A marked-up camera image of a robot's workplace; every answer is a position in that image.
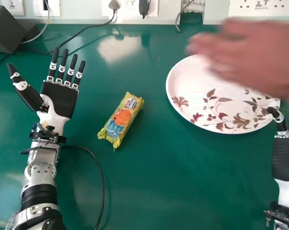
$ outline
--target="green tabletop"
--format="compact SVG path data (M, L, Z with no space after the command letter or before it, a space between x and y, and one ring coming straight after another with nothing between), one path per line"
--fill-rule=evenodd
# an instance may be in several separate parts
M85 25L51 25L31 48L52 49ZM101 230L265 230L263 210L277 200L271 176L275 125L245 135L222 135L184 120L170 105L165 81L186 56L191 35L213 27L120 25L90 29L65 45L87 66L68 143L92 149L106 177ZM0 230L20 203L35 113L13 90L12 62L40 89L51 56L17 51L0 64ZM97 133L129 91L145 100L117 151ZM86 152L63 150L56 176L69 230L93 230L101 206L101 178Z

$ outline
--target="white plate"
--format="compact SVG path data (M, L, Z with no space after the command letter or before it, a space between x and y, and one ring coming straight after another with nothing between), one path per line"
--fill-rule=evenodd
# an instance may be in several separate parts
M242 134L261 129L272 121L267 107L280 107L280 100L219 79L208 70L200 55L186 57L170 71L168 98L186 120L203 129Z

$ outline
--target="blurred hand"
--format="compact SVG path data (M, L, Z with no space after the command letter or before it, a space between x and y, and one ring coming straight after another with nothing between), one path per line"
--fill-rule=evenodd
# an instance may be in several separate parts
M192 37L187 49L211 59L225 80L289 97L289 24L228 20L219 33Z

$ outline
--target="robotic arm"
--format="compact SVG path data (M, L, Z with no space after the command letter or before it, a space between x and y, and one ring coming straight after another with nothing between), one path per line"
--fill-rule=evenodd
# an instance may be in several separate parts
M24 172L21 208L11 223L13 230L66 229L58 207L54 178L60 143L66 142L63 127L73 116L85 67L85 61L82 61L71 84L77 62L75 54L63 81L68 52L67 49L63 52L55 80L59 48L55 49L40 94L22 78L13 64L7 65L16 92L40 118L29 135L33 140L30 149L21 152L28 154L28 165Z
M274 220L274 230L289 230L289 130L283 114L273 107L268 108L277 124L273 146L272 175L279 186L278 202L271 202L265 211L267 226Z

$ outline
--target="biscuit packet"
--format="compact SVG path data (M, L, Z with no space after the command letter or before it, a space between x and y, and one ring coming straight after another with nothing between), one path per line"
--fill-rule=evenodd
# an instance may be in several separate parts
M99 139L106 139L117 149L143 106L141 97L127 92L116 111L112 114L105 126L98 132Z

